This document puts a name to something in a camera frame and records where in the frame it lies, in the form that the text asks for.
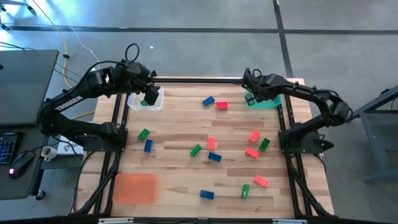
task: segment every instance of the wooden tabletop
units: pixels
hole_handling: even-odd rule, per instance
[[[289,81],[303,84],[298,78]],[[278,143],[280,126],[276,109],[248,109],[245,90],[239,85],[176,83],[161,86],[165,90],[162,111],[129,110],[129,137],[119,166],[119,173],[155,174],[159,183],[157,200],[147,205],[114,204],[112,216],[294,217],[286,163]],[[220,111],[215,105],[203,107],[202,101],[208,96],[214,96],[216,101],[228,101],[229,108]],[[115,98],[99,97],[94,122],[111,121]],[[308,102],[291,99],[296,122],[311,119]],[[150,154],[144,153],[145,143],[137,139],[144,128],[150,131],[148,139],[154,141]],[[253,144],[248,139],[255,129],[261,135]],[[215,153],[222,156],[220,163],[208,160],[209,136],[215,137],[218,145]],[[248,146],[258,151],[264,138],[271,140],[266,152],[260,152],[257,160],[245,155]],[[196,144],[202,149],[191,157],[190,151]],[[78,186],[78,208],[98,185],[103,157],[102,152],[93,154],[83,169]],[[303,154],[303,164],[309,189],[324,208],[333,213],[322,163],[311,154]],[[254,184],[255,175],[265,177],[269,187],[265,189]],[[244,184],[250,185],[248,199],[241,198]],[[202,189],[214,192],[214,200],[200,198]],[[102,208],[107,192],[108,189],[103,195]],[[298,195],[304,211],[300,190]]]

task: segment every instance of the concrete floor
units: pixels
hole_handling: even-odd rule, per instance
[[[272,0],[111,0],[37,1],[58,25],[103,27],[182,27],[276,29]],[[37,16],[19,7],[7,6],[3,22],[20,26],[50,25],[37,9]],[[279,0],[286,29],[398,29],[397,1],[379,0]],[[96,62],[74,33],[64,32],[71,55],[68,68],[83,73]],[[137,42],[140,62],[159,75],[240,77],[246,67],[286,76],[278,34],[201,34],[79,32],[81,41],[100,60],[119,60],[125,47]],[[35,49],[59,49],[56,32],[0,31],[4,42]],[[294,77],[307,85],[336,90],[353,109],[398,83],[396,35],[286,35]],[[69,73],[72,78],[78,77]],[[54,73],[48,97],[67,88]],[[96,100],[67,110],[73,117],[93,111]],[[312,107],[313,115],[318,114]],[[335,213],[355,218],[396,223],[398,180],[371,184],[363,175],[375,170],[368,142],[359,120],[337,128],[322,129],[335,147],[325,153],[328,183]],[[0,202],[0,220],[48,217],[68,213],[77,170],[46,170],[42,190],[48,197],[36,202]]]

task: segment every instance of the red lego brick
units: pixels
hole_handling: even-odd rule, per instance
[[[254,143],[254,142],[257,141],[257,139],[259,138],[259,136],[260,136],[260,132],[257,131],[257,130],[254,130],[253,134],[251,134],[251,136],[250,136],[250,138],[249,138],[249,141],[251,141],[251,142]]]
[[[214,137],[209,137],[208,148],[209,148],[209,150],[215,150],[216,149],[216,141],[215,141]]]
[[[228,102],[227,101],[219,101],[216,103],[216,107],[218,109],[226,109],[226,108],[228,108]]]
[[[268,187],[268,180],[265,179],[265,178],[260,177],[259,175],[256,175],[254,177],[253,182],[256,183],[256,184],[259,184],[259,185],[261,185],[261,186],[263,186],[265,188]]]
[[[255,151],[254,149],[247,147],[246,148],[246,154],[248,154],[249,156],[257,159],[259,157],[259,152]]]

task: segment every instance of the computer mouse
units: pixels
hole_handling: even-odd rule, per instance
[[[23,151],[14,159],[8,170],[8,176],[11,179],[18,179],[24,175],[26,168],[29,166],[35,154],[30,151]]]

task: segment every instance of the orange tray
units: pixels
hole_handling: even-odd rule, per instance
[[[118,174],[113,203],[153,203],[156,192],[157,178],[154,174]]]

